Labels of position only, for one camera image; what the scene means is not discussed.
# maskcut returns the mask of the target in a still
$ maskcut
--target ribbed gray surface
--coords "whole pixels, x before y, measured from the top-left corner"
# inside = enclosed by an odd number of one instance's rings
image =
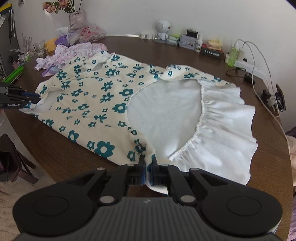
[[[100,208],[80,230],[54,238],[21,234],[15,241],[279,241],[275,235],[243,239],[218,233],[197,211],[168,198],[122,198],[117,205]]]

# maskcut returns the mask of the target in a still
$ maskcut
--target dark brown table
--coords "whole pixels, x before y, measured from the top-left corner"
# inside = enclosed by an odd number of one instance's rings
[[[289,151],[278,124],[254,95],[252,86],[243,83],[242,78],[227,77],[225,72],[231,68],[223,61],[197,54],[192,50],[132,37],[106,37],[102,42],[110,53],[116,52],[164,68],[170,64],[189,65],[241,88],[241,97],[246,104],[256,107],[252,132],[258,141],[258,149],[251,163],[251,180],[248,185],[263,190],[280,201],[283,217],[277,235],[286,240],[293,194]],[[35,65],[35,60],[26,63],[24,75],[15,84],[34,92],[40,82],[48,79],[34,69]],[[256,87],[260,85],[262,83],[257,81]],[[5,113],[25,147],[55,181],[65,180],[97,167],[107,170],[117,167],[116,164],[69,141],[31,115],[18,110],[6,110]],[[146,186],[130,188],[129,195],[159,196]]]

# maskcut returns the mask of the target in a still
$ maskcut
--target crumpled pink clothing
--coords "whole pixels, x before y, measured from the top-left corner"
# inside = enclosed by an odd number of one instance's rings
[[[90,58],[101,51],[107,51],[107,47],[102,43],[76,44],[69,48],[64,45],[57,45],[55,54],[53,56],[46,56],[46,58],[36,59],[37,65],[35,69],[48,69],[52,65],[55,65],[59,69],[62,69],[66,65],[66,63],[68,63],[69,60],[75,56]]]

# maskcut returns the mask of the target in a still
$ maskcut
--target power strip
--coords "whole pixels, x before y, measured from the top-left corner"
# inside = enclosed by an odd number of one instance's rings
[[[253,65],[247,63],[246,61],[240,62],[240,61],[237,61],[237,60],[235,61],[234,66],[238,67],[238,68],[244,68],[244,69],[246,69],[246,71],[248,73],[252,73],[252,70],[253,70],[253,67],[254,67]],[[260,69],[258,69],[256,67],[254,68],[253,75],[260,78],[260,79],[262,79],[262,80],[266,79],[266,75],[263,72],[261,72]]]

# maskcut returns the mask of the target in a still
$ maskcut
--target vase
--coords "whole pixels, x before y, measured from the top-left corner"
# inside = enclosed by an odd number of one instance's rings
[[[78,21],[81,21],[81,22],[86,21],[84,10],[69,13],[70,28],[73,27],[74,24],[77,23]]]

